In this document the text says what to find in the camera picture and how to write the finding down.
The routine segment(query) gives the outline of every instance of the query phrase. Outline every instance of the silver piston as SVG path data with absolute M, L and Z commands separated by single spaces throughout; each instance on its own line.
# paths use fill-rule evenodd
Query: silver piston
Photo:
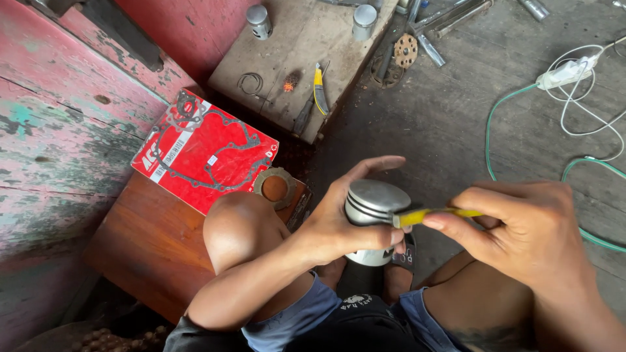
M 356 180 L 350 184 L 344 208 L 352 225 L 369 226 L 391 224 L 393 213 L 410 205 L 409 195 L 396 186 L 377 180 Z M 392 256 L 393 246 L 346 254 L 348 259 L 366 266 L 383 266 Z

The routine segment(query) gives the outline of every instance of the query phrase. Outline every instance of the tattoo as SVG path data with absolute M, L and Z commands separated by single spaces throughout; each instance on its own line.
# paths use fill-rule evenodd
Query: tattoo
M 515 327 L 459 329 L 449 332 L 474 352 L 536 351 L 534 332 L 529 324 Z

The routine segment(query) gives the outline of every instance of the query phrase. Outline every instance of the dirty floor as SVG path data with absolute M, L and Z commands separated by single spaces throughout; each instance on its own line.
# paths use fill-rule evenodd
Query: dirty floor
M 359 160 L 378 155 L 404 155 L 407 163 L 373 178 L 397 185 L 414 202 L 428 207 L 441 207 L 473 181 L 489 179 L 485 123 L 494 103 L 534 83 L 568 50 L 585 44 L 605 45 L 626 34 L 626 11 L 613 7 L 609 0 L 547 3 L 552 14 L 538 23 L 517 1 L 496 1 L 484 16 L 443 39 L 431 38 L 446 65 L 437 69 L 421 52 L 392 89 L 370 84 L 366 70 L 307 168 L 305 181 L 316 195 L 314 205 L 334 179 Z M 403 21 L 396 15 L 375 56 L 400 36 L 401 28 Z M 626 53 L 626 45 L 619 48 Z M 597 82 L 583 103 L 608 120 L 626 109 L 626 58 L 609 49 L 595 71 Z M 490 148 L 498 179 L 559 180 L 574 157 L 605 157 L 619 151 L 619 140 L 608 129 L 586 137 L 565 134 L 559 126 L 562 108 L 563 103 L 537 88 L 500 105 L 493 117 Z M 578 132 L 600 126 L 574 106 L 567 111 L 566 125 Z M 626 121 L 614 127 L 626 132 Z M 626 155 L 611 164 L 626 170 Z M 625 180 L 598 165 L 579 164 L 568 181 L 574 189 L 580 225 L 626 243 Z M 461 250 L 451 239 L 424 227 L 416 228 L 414 235 L 415 281 Z M 597 268 L 601 293 L 626 321 L 626 253 L 589 242 L 585 247 Z M 354 263 L 349 266 L 340 295 L 380 290 L 380 271 L 364 270 Z

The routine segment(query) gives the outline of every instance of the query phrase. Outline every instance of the denim shorts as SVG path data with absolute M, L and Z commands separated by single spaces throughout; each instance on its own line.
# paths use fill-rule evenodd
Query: denim shorts
M 291 306 L 275 316 L 258 323 L 248 323 L 243 329 L 248 345 L 256 352 L 279 352 L 296 336 L 306 333 L 321 323 L 341 304 L 335 291 L 323 284 L 315 272 L 311 288 Z M 422 293 L 427 287 L 400 295 L 391 307 L 399 312 L 417 331 L 420 340 L 433 352 L 463 352 L 427 312 Z

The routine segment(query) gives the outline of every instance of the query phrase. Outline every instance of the right hand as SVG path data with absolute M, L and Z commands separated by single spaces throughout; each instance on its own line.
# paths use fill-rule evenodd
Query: right hand
M 474 218 L 485 230 L 445 213 L 428 214 L 423 224 L 456 240 L 477 260 L 536 291 L 595 285 L 567 184 L 481 181 L 449 204 L 486 214 Z

